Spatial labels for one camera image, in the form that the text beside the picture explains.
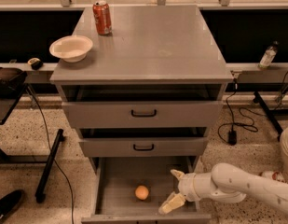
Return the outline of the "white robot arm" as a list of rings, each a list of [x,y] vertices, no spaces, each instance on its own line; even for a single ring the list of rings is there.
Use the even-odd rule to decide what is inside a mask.
[[[288,184],[252,175],[228,164],[218,163],[209,173],[188,173],[172,169],[178,180],[178,193],[172,192],[158,211],[162,215],[186,202],[212,199],[220,203],[240,203],[247,195],[288,215]]]

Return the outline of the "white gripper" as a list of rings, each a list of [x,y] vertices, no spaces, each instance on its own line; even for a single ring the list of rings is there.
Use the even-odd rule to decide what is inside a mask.
[[[200,201],[210,198],[216,191],[216,186],[212,182],[211,174],[185,174],[182,171],[171,169],[171,174],[179,181],[178,189],[180,193],[174,191],[167,200],[160,206],[158,211],[161,215],[169,214],[171,211],[182,207],[185,200],[189,202]]]

